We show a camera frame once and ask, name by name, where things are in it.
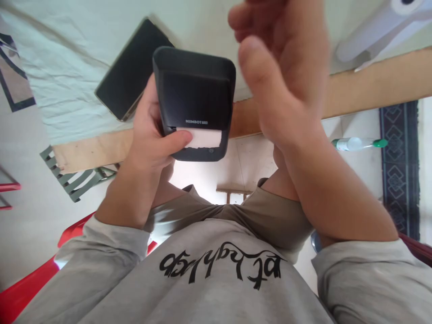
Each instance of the gray metal chair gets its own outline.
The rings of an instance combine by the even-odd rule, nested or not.
[[[117,175],[117,171],[101,166],[95,169],[85,170],[74,181],[70,183],[69,181],[78,173],[69,173],[62,175],[60,173],[60,168],[57,166],[55,156],[51,156],[52,152],[53,149],[51,146],[49,146],[46,150],[40,153],[40,156],[45,161],[48,168],[54,174],[57,181],[61,184],[64,191],[66,191],[66,193],[69,195],[69,197],[74,203],[80,201],[80,197],[90,188],[97,186],[109,179],[112,179]],[[79,185],[84,183],[91,176],[93,171],[95,172],[95,175],[87,183],[78,188]]]

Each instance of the white tablecloth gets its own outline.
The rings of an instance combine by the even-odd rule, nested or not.
[[[178,48],[223,56],[236,66],[238,45],[227,23],[239,0],[3,0],[0,14],[21,55],[23,69],[51,144],[131,128],[97,100],[94,89],[145,16]],[[378,0],[327,0],[332,46],[351,33]],[[388,57],[432,45],[432,27]],[[358,66],[333,60],[332,72]],[[250,97],[237,69],[235,100]]]

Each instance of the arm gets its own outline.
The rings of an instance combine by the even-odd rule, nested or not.
[[[192,136],[179,131],[162,137],[154,77],[137,107],[134,140],[117,177],[110,184],[83,236],[59,250],[64,267],[45,285],[17,319],[18,323],[77,323],[90,312],[147,252],[149,234],[142,229],[154,200],[163,167]]]
[[[322,129],[329,60],[322,1],[250,0],[229,22],[242,42],[239,62],[261,129],[282,150],[327,246],[313,260],[324,304],[340,324],[430,322],[432,270],[397,240],[389,214]]]
[[[250,1],[233,8],[229,22],[242,42],[240,66],[259,103],[261,129],[281,149],[323,245],[394,241],[391,217],[334,150],[321,126],[329,78],[323,12],[323,2],[316,0]]]

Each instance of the khaki shorts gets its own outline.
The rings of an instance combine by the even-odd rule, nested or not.
[[[235,221],[274,246],[294,264],[312,233],[312,225],[299,202],[261,189],[265,180],[259,181],[258,188],[241,205],[213,205],[189,185],[183,189],[187,195],[153,208],[144,230],[162,243],[178,230],[207,218]]]

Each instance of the gray sweatshirt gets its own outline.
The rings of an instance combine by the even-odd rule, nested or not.
[[[312,261],[318,298],[271,245],[229,220],[149,234],[91,218],[17,323],[431,323],[432,269],[402,241],[344,242]]]

